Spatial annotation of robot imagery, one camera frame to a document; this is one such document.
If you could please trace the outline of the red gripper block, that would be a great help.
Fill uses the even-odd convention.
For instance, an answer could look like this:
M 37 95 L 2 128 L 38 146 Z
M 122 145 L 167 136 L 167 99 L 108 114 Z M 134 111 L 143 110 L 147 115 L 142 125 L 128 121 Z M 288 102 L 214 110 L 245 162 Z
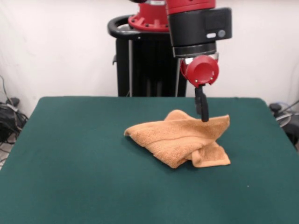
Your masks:
M 200 55 L 195 58 L 185 58 L 180 61 L 180 71 L 184 78 L 195 88 L 196 112 L 203 122 L 209 121 L 209 111 L 203 85 L 212 85 L 219 76 L 218 59 L 212 56 Z

